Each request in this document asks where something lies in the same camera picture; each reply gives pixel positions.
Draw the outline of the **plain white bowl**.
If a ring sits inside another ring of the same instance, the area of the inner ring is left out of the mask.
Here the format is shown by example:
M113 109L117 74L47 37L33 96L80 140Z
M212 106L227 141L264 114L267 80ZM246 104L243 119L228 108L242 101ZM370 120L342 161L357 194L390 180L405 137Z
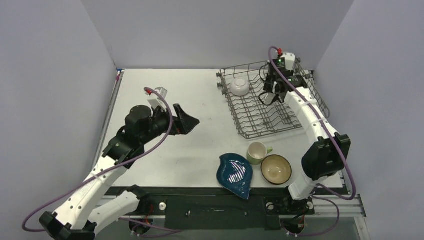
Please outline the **plain white bowl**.
M250 84L244 78L234 79L230 84L230 92L237 97L243 97L247 95L249 91Z

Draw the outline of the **blue leaf-shaped plate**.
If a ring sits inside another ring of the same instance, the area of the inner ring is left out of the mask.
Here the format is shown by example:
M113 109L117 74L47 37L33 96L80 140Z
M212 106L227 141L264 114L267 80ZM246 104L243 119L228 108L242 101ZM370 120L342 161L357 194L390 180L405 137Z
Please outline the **blue leaf-shaped plate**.
M218 183L237 197L248 200L254 171L246 158L236 153L225 153L219 157L216 172Z

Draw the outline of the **green mug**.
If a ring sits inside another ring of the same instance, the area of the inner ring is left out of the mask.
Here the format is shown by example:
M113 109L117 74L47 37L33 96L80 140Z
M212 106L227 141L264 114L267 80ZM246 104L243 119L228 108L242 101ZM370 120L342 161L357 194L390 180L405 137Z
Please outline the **green mug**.
M246 158L251 165L259 165L273 150L262 142L253 142L247 148Z

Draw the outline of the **white scalloped black-rimmed dish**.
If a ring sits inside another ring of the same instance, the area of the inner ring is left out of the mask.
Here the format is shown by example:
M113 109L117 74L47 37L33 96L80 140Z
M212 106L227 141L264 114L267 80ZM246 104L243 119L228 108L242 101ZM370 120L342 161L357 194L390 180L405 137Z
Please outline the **white scalloped black-rimmed dish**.
M278 93L268 92L265 97L265 104L271 106L274 103L282 103L280 95Z

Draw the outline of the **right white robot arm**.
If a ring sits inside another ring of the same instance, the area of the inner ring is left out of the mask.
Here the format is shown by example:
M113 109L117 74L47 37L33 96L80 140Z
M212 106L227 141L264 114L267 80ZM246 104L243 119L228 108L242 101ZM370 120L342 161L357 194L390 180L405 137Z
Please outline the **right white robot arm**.
M269 60L265 91L272 93L295 114L304 129L310 148L301 159L302 171L288 187L290 195L282 199L283 209L294 214L313 190L344 169L351 141L335 130L321 112L315 94L302 76L283 76L282 58Z

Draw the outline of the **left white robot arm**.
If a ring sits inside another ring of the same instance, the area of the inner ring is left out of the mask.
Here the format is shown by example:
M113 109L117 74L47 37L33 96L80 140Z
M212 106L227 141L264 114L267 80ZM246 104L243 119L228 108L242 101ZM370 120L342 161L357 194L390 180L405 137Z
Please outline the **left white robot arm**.
M145 145L162 134L189 134L200 121L174 104L176 116L158 106L133 107L103 150L101 158L86 178L87 184L76 190L54 212L45 212L39 222L55 240L93 240L108 225L127 213L143 215L149 209L148 193L133 185L114 200L97 207L98 202L133 163L145 154Z

